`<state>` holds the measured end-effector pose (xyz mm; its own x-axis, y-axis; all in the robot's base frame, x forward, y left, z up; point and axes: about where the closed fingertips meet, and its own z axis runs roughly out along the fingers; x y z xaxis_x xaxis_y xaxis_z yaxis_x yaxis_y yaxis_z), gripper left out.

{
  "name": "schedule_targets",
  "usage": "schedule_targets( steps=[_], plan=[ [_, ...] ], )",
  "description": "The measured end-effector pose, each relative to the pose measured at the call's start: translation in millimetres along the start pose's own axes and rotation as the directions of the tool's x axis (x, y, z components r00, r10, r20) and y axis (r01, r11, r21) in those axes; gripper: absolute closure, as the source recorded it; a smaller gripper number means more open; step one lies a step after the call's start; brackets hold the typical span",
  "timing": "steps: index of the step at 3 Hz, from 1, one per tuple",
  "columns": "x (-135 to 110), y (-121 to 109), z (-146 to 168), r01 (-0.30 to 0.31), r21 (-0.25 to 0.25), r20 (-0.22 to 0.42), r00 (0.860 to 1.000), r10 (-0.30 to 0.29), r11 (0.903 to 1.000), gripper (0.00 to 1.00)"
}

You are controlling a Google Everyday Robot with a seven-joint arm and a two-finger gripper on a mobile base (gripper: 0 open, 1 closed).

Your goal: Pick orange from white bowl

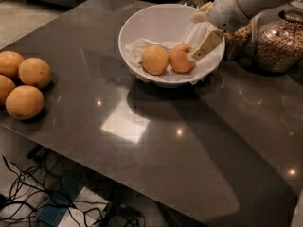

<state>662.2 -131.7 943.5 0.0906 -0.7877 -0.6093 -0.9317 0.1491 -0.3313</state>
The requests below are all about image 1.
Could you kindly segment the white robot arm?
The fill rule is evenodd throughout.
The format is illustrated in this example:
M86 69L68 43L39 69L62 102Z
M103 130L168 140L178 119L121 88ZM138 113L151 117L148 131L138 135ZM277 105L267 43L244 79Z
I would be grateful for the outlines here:
M209 22L217 29L188 54L190 61L205 57L225 37L225 56L234 59L246 46L252 35L251 20L260 12L279 7L294 0L207 0L207 3L190 15L192 23Z

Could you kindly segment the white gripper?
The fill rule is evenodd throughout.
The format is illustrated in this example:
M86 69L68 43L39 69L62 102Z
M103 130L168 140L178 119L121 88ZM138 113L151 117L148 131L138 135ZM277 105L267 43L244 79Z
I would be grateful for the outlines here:
M210 22L224 32L235 32L246 25L246 17L241 12L237 0L214 0L195 10L189 20L192 23ZM223 41L223 33L218 29L211 29L187 58L199 61L212 52Z

